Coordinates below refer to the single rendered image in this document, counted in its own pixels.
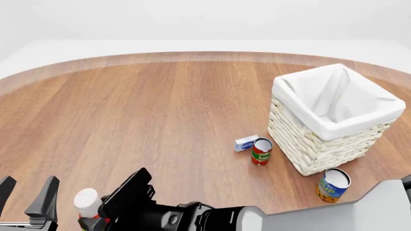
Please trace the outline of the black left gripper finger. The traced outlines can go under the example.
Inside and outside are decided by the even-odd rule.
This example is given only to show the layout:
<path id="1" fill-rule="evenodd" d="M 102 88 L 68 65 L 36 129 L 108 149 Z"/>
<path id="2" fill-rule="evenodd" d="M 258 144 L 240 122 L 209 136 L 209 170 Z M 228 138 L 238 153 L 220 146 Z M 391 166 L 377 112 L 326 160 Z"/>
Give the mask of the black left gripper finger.
<path id="1" fill-rule="evenodd" d="M 60 180 L 50 176 L 33 203 L 24 211 L 30 217 L 30 223 L 57 223 L 57 194 Z"/>
<path id="2" fill-rule="evenodd" d="M 17 181 L 11 176 L 5 176 L 2 180 L 0 180 L 0 213 L 2 213 L 16 183 Z"/>

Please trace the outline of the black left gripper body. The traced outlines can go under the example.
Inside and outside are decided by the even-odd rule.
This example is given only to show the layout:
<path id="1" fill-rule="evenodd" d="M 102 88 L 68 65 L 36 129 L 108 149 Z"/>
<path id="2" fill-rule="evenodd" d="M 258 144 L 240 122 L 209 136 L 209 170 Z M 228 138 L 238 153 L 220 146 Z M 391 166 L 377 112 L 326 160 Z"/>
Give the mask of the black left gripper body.
<path id="1" fill-rule="evenodd" d="M 30 217 L 28 222 L 0 222 L 0 231 L 57 231 L 57 217 Z"/>

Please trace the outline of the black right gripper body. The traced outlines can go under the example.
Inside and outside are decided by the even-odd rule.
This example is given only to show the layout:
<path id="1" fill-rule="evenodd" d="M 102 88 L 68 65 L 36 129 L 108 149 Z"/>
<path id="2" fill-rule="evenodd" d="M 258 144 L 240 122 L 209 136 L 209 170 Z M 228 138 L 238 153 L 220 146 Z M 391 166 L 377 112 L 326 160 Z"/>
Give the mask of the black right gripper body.
<path id="1" fill-rule="evenodd" d="M 160 231 L 161 219 L 157 205 L 133 205 L 112 222 L 109 231 Z"/>

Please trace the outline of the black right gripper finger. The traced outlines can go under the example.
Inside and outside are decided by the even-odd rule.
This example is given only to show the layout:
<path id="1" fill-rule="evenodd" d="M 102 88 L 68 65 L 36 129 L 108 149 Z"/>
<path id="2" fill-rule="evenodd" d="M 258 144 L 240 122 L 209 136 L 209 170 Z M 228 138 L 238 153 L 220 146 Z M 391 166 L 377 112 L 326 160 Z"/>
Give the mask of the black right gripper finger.
<path id="1" fill-rule="evenodd" d="M 78 223 L 82 231 L 106 231 L 108 221 L 107 219 L 101 217 L 80 217 L 78 219 Z"/>

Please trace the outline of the red ketchup bottle white cap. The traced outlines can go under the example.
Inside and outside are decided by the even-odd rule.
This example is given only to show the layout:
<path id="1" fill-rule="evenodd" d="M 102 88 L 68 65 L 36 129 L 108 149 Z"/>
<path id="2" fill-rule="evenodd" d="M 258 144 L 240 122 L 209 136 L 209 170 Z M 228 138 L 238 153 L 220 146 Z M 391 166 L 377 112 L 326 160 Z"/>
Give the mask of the red ketchup bottle white cap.
<path id="1" fill-rule="evenodd" d="M 79 218 L 101 217 L 98 214 L 98 209 L 103 202 L 98 192 L 93 188 L 86 188 L 78 192 L 74 197 L 73 203 L 74 207 L 77 209 Z"/>

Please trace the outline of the white wicker basket cloth liner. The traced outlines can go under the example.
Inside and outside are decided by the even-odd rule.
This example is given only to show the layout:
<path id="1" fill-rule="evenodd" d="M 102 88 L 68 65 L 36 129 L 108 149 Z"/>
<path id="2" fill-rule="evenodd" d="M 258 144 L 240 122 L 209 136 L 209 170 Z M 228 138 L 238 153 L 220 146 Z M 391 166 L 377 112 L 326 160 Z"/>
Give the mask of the white wicker basket cloth liner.
<path id="1" fill-rule="evenodd" d="M 274 78 L 268 133 L 303 176 L 365 155 L 406 108 L 342 64 Z"/>

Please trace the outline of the small white blue box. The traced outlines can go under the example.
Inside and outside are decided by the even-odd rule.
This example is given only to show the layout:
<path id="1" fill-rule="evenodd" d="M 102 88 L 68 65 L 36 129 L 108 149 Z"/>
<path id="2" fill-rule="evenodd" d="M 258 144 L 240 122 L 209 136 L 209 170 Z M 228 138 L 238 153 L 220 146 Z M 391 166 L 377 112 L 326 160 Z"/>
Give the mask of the small white blue box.
<path id="1" fill-rule="evenodd" d="M 236 152 L 243 151 L 243 150 L 248 150 L 249 148 L 252 148 L 254 145 L 254 142 L 256 139 L 258 139 L 259 136 L 253 135 L 253 136 L 248 136 L 245 138 L 241 138 L 238 140 L 234 141 L 234 150 Z"/>

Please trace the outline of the red tomato sauce can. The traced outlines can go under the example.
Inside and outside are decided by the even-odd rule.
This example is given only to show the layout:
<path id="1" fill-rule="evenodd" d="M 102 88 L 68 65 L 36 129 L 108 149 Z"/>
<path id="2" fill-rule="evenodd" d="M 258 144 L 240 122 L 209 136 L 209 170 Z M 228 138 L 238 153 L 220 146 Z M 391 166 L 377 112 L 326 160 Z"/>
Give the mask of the red tomato sauce can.
<path id="1" fill-rule="evenodd" d="M 264 166 L 268 163 L 272 152 L 273 144 L 268 138 L 257 138 L 251 153 L 251 160 L 257 166 Z"/>

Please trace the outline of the blue yellow soup can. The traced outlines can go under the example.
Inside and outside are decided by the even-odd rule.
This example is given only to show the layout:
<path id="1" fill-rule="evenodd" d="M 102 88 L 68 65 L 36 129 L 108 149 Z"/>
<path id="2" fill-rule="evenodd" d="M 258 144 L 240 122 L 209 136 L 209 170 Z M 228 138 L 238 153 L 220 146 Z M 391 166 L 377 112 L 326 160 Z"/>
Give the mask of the blue yellow soup can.
<path id="1" fill-rule="evenodd" d="M 351 185 L 350 176 L 337 168 L 327 169 L 317 184 L 316 192 L 321 200 L 328 203 L 338 201 Z"/>

